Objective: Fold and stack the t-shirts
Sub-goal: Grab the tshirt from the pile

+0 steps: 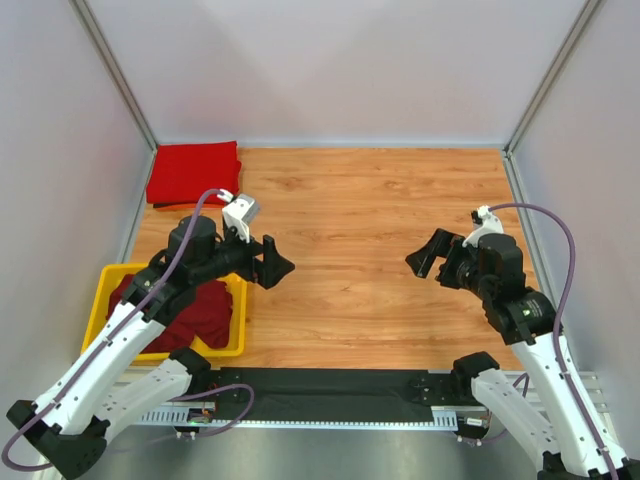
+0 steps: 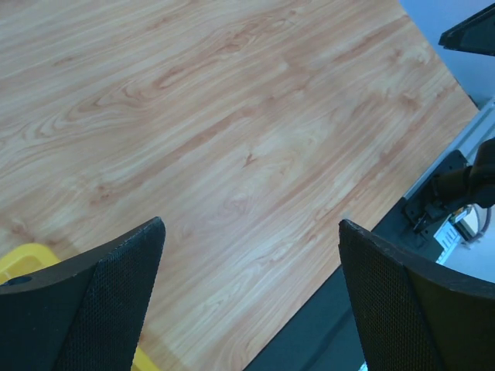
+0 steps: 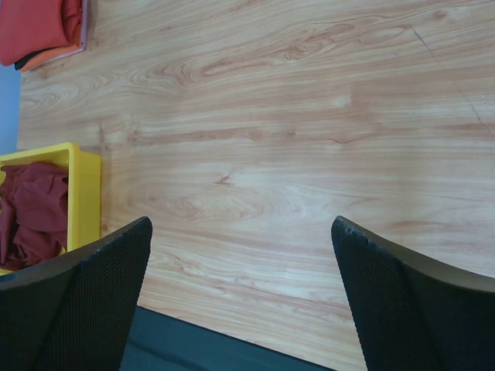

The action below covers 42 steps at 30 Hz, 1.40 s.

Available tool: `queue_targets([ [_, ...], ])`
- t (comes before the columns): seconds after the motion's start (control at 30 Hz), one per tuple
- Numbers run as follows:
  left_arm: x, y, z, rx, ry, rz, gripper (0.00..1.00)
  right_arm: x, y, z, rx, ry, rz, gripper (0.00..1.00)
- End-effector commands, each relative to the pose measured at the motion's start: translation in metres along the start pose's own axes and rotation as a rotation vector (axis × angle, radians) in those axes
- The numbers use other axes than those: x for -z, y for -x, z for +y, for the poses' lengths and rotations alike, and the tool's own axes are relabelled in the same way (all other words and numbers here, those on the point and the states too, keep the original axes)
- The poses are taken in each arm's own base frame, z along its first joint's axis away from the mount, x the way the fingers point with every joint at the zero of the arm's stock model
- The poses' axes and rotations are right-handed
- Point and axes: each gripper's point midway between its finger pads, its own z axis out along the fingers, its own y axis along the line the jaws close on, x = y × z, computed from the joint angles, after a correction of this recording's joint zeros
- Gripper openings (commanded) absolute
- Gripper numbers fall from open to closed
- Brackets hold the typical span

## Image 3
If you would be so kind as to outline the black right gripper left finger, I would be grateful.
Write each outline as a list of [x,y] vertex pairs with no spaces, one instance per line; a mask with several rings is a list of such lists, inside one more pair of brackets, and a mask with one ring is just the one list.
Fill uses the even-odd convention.
[[149,261],[152,222],[1,277],[3,370],[117,370]]

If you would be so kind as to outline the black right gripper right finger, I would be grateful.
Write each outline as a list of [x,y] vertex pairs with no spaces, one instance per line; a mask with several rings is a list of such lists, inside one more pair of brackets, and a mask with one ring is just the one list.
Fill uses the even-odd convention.
[[333,249],[369,370],[492,370],[494,279],[338,216]]

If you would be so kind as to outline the dark red t-shirt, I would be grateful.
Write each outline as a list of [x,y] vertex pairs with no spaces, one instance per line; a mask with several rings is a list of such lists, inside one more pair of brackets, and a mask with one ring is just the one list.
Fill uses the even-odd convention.
[[50,162],[3,165],[1,268],[19,271],[67,248],[69,172]]

